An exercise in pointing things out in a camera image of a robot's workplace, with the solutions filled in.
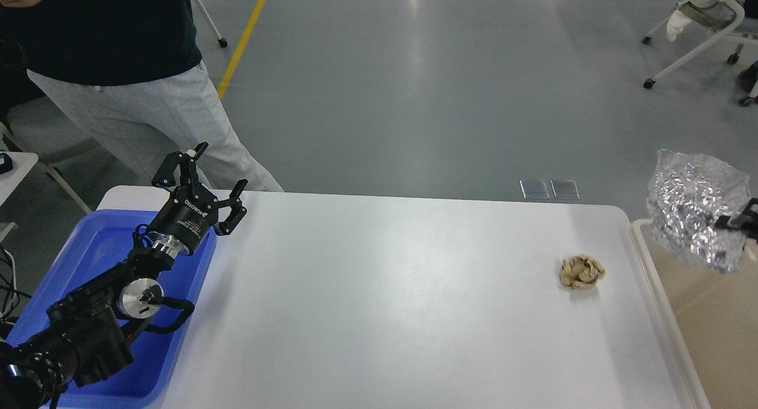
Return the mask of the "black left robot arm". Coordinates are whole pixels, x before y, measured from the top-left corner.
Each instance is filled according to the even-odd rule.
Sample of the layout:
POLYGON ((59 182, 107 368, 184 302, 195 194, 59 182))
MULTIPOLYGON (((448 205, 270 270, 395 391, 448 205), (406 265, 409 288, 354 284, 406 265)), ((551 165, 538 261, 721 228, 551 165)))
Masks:
POLYGON ((19 345, 2 344, 2 407, 57 407, 71 382, 104 381, 134 361, 131 345, 144 332, 174 333, 195 308, 163 293, 159 275, 178 256, 192 256, 210 229, 227 236, 246 215, 239 180, 228 199, 201 184, 197 160, 208 143, 166 156, 152 185, 170 196, 149 224, 136 226, 121 262, 54 302, 49 326, 19 345))

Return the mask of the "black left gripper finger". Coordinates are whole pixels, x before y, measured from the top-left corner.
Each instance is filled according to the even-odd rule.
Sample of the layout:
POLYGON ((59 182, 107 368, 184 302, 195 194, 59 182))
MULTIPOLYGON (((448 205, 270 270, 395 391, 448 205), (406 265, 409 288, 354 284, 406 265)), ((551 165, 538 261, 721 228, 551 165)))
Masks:
POLYGON ((217 236, 229 236, 246 215, 247 209, 243 206, 241 196, 247 184, 247 179, 238 180, 227 199, 215 199, 213 201, 213 208, 216 210, 230 208, 229 215, 225 220, 218 221, 213 225, 214 233, 217 236))
POLYGON ((152 186, 167 190, 189 186, 193 191, 197 191, 201 185, 197 160, 207 147, 208 142, 201 142, 195 149, 187 152, 168 153, 152 177, 152 186))

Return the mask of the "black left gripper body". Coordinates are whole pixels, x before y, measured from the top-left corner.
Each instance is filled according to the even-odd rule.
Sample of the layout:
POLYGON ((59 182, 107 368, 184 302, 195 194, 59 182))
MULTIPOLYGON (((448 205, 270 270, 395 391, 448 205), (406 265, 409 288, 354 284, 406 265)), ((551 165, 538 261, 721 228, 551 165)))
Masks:
POLYGON ((179 186, 149 223, 149 238, 178 246, 183 255, 193 255, 219 220, 219 210, 214 206, 217 201, 219 198, 203 185, 197 194, 190 186, 179 186))

